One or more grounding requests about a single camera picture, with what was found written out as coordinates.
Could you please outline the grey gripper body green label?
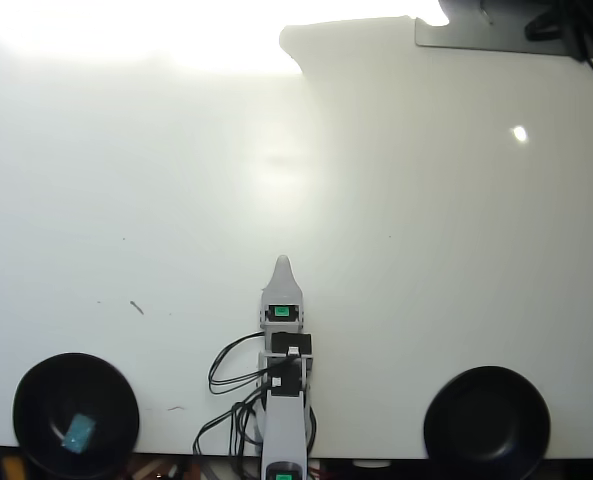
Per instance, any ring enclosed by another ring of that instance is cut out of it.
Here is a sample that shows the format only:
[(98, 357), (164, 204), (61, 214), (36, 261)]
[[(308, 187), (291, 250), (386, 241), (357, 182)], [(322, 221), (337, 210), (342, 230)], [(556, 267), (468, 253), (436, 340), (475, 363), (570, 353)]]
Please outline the grey gripper body green label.
[(260, 327), (265, 331), (301, 332), (304, 323), (302, 300), (301, 294), (264, 291)]

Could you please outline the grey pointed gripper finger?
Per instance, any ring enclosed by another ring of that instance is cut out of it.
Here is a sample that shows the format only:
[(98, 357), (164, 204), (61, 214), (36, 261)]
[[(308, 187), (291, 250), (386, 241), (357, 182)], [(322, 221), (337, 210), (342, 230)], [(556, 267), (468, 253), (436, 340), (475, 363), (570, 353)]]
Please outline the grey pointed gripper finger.
[(302, 290), (297, 283), (289, 257), (279, 255), (274, 266), (272, 276), (263, 289), (267, 294), (301, 294)]

